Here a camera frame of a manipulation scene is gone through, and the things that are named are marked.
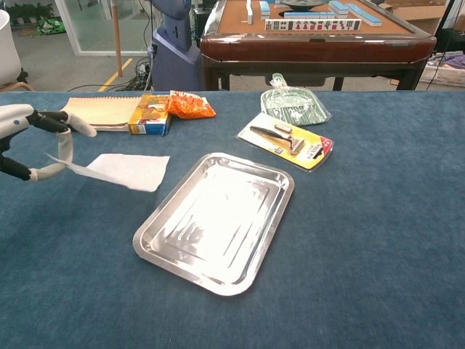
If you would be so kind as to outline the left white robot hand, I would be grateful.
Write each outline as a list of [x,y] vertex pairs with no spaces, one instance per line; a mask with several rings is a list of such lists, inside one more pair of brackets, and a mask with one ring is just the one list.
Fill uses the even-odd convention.
[[[3,152],[9,150],[11,139],[30,126],[57,136],[58,162],[35,169],[3,155]],[[0,106],[0,172],[31,182],[47,180],[55,176],[73,160],[73,130],[87,137],[97,135],[93,126],[66,111],[38,111],[28,104]]]

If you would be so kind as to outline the white paper sheet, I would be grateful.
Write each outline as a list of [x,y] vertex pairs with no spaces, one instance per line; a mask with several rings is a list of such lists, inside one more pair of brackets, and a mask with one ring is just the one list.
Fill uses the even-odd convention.
[[78,175],[122,185],[131,190],[155,192],[166,173],[169,156],[144,156],[122,153],[100,154],[87,167],[56,159]]

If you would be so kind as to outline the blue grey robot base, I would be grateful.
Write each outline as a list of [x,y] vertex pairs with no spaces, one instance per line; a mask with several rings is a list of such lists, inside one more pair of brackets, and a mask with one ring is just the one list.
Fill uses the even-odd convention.
[[153,32],[153,43],[157,46],[152,68],[154,90],[201,91],[201,52],[192,40],[191,0],[150,0],[150,3],[163,18]]

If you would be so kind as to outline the stainless steel tray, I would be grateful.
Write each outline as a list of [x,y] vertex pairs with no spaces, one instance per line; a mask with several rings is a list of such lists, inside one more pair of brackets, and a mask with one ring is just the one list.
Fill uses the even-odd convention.
[[254,282],[293,177],[227,153],[201,157],[133,237],[142,259],[221,296]]

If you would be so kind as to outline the tan spiral notebook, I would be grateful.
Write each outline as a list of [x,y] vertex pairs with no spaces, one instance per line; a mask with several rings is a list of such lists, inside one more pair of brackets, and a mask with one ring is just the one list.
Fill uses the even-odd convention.
[[63,111],[72,113],[97,131],[128,132],[128,122],[141,97],[71,97]]

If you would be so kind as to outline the green bag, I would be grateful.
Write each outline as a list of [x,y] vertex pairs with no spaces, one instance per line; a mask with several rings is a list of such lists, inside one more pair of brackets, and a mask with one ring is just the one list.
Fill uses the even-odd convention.
[[66,29],[60,17],[41,18],[37,20],[38,35],[55,35],[65,33]]

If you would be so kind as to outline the wooden pole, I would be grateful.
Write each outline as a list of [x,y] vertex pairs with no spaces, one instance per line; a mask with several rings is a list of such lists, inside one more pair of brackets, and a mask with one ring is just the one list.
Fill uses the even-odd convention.
[[118,0],[110,0],[110,9],[113,24],[113,38],[115,44],[116,60],[117,60],[117,74],[122,76],[122,58],[121,58],[121,41],[119,32],[119,21],[118,21]]

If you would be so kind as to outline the yellow blue cardboard box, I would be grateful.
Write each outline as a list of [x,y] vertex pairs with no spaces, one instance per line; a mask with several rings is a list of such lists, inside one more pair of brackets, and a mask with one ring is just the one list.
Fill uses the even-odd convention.
[[167,135],[171,123],[171,115],[167,111],[168,98],[168,95],[143,95],[128,121],[129,133]]

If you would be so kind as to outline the orange snack bag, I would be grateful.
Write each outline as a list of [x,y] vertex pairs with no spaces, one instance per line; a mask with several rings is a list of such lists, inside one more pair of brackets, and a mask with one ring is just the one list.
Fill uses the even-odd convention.
[[176,90],[170,91],[166,110],[180,119],[192,120],[216,116],[215,110],[205,97]]

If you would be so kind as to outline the razor in yellow blister pack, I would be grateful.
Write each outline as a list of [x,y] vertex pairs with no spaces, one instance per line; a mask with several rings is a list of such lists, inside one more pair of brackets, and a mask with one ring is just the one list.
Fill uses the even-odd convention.
[[238,138],[309,172],[317,169],[333,150],[333,140],[265,113],[247,123]]

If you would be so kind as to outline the green dustpan in plastic bag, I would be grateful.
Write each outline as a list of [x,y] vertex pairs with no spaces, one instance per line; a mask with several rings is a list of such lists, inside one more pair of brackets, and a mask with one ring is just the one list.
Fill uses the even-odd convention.
[[315,93],[306,88],[290,87],[280,73],[274,73],[272,89],[260,98],[261,112],[294,126],[308,126],[327,122],[331,113]]

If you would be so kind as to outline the brown mahjong table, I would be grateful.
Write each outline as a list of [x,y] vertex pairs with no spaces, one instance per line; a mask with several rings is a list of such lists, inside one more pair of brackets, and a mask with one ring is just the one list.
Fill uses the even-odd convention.
[[206,88],[215,90],[221,75],[295,77],[383,76],[398,89],[416,88],[436,38],[369,0],[355,4],[381,20],[361,22],[355,31],[334,31],[317,24],[309,31],[268,31],[261,16],[263,0],[218,0],[201,36]]

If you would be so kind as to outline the row of blue mahjong tiles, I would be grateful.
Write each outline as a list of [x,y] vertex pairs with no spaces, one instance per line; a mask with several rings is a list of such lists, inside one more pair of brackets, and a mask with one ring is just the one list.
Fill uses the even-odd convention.
[[333,19],[336,14],[334,12],[295,12],[295,11],[286,11],[283,13],[284,18],[289,19]]

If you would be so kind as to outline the long row blue mahjong tiles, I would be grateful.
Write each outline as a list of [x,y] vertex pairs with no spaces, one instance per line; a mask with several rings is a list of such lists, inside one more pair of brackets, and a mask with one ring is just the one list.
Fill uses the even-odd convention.
[[356,18],[361,19],[364,23],[367,23],[369,26],[379,27],[382,25],[382,21],[380,19],[359,8],[357,5],[346,4],[346,7],[348,8],[351,14],[353,14]]

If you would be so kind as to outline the white plastic basket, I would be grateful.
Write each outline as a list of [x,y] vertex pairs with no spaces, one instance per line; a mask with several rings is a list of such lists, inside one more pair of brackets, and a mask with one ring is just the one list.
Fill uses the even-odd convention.
[[446,52],[429,59],[420,82],[465,88],[465,54]]

